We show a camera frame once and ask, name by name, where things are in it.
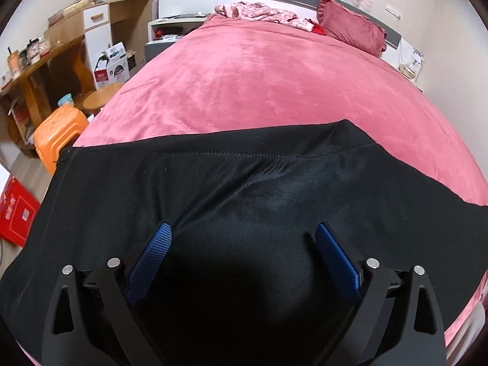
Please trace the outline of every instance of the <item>power socket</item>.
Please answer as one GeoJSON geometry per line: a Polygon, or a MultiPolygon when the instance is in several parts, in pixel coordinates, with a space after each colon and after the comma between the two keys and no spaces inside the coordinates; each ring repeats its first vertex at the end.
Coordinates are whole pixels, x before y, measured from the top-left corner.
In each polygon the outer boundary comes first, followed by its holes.
{"type": "Polygon", "coordinates": [[[396,8],[392,7],[391,5],[387,4],[385,8],[389,13],[391,13],[394,17],[397,17],[398,20],[402,19],[402,13],[397,10],[396,8]]]}

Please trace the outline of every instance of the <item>stool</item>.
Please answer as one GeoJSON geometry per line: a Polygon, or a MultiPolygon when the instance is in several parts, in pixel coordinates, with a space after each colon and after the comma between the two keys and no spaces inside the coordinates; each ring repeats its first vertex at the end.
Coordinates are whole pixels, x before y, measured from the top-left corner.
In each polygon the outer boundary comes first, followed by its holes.
{"type": "Polygon", "coordinates": [[[60,150],[88,126],[85,115],[65,104],[56,109],[34,131],[37,154],[50,174],[56,170],[60,150]]]}
{"type": "Polygon", "coordinates": [[[83,101],[83,108],[85,110],[93,111],[93,115],[97,116],[100,109],[105,106],[123,86],[123,82],[114,82],[113,84],[108,84],[98,91],[89,94],[83,101]]]}

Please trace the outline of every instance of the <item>blue gripper pad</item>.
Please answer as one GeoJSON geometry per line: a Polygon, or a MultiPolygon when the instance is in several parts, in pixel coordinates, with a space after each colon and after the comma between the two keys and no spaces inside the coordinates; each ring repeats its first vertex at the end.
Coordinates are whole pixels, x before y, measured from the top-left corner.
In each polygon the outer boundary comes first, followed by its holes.
{"type": "Polygon", "coordinates": [[[315,243],[340,295],[349,302],[360,302],[361,276],[323,224],[315,231],[315,243]]]}
{"type": "Polygon", "coordinates": [[[168,223],[163,223],[128,275],[125,299],[130,305],[134,305],[146,297],[151,283],[171,246],[171,240],[171,227],[168,223]]]}

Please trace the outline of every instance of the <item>metal pin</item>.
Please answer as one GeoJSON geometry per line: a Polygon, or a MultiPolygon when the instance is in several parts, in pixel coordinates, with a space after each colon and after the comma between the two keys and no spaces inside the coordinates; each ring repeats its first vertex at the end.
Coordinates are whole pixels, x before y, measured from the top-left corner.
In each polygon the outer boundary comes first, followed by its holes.
{"type": "Polygon", "coordinates": [[[419,274],[419,275],[424,275],[425,274],[425,270],[424,268],[421,266],[421,265],[416,265],[413,270],[419,274]]]}
{"type": "Polygon", "coordinates": [[[69,275],[69,274],[71,274],[71,272],[73,271],[73,266],[72,266],[72,265],[70,265],[70,264],[65,265],[65,266],[63,267],[62,271],[63,271],[63,274],[64,274],[64,275],[69,275]]]}
{"type": "Polygon", "coordinates": [[[377,259],[369,258],[366,260],[366,265],[371,268],[378,268],[380,266],[380,262],[377,259]]]}
{"type": "Polygon", "coordinates": [[[117,257],[113,257],[111,258],[109,261],[107,261],[107,265],[110,267],[110,268],[115,268],[115,267],[118,267],[120,264],[120,259],[118,259],[117,257]]]}

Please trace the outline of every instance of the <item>pink pillow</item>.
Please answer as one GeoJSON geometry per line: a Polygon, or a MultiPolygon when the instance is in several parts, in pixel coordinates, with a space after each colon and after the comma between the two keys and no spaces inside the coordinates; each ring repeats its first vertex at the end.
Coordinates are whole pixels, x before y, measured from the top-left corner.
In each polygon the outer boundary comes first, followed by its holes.
{"type": "Polygon", "coordinates": [[[386,50],[386,31],[364,15],[335,0],[320,0],[317,20],[328,36],[380,57],[386,50]]]}

